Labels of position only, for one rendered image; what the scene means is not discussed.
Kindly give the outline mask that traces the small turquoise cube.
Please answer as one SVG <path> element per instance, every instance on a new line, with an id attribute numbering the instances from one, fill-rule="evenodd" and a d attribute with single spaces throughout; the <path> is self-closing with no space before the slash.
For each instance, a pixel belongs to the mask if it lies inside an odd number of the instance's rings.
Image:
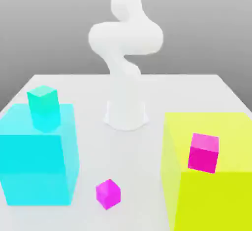
<path id="1" fill-rule="evenodd" d="M 33 125 L 42 132 L 55 130 L 61 122 L 56 89 L 42 85 L 27 92 Z"/>

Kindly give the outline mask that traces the small magenta cube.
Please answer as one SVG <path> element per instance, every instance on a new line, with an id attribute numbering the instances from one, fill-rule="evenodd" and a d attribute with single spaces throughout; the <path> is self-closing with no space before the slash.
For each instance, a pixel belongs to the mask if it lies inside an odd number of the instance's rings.
<path id="1" fill-rule="evenodd" d="M 96 200 L 105 210 L 121 202 L 121 188 L 112 179 L 96 185 L 95 190 Z"/>

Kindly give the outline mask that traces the small pink cube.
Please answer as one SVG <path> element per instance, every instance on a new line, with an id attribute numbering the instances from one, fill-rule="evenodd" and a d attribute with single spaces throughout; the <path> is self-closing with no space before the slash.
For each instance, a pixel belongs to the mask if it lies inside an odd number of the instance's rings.
<path id="1" fill-rule="evenodd" d="M 219 155 L 219 137 L 193 133 L 188 168 L 215 173 Z"/>

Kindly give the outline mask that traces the large cyan box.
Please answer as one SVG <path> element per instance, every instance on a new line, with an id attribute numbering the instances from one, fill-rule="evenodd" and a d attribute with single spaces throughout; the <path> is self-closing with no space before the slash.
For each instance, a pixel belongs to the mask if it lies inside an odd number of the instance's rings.
<path id="1" fill-rule="evenodd" d="M 0 119 L 0 183 L 9 206 L 69 206 L 79 173 L 74 108 L 43 118 L 25 103 Z"/>

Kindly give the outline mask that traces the large yellow box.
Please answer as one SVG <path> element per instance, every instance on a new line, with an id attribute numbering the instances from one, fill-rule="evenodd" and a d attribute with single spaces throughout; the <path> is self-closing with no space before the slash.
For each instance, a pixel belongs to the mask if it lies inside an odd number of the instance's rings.
<path id="1" fill-rule="evenodd" d="M 193 133 L 219 137 L 215 173 L 188 168 Z M 252 231 L 252 119 L 167 112 L 161 180 L 170 231 Z"/>

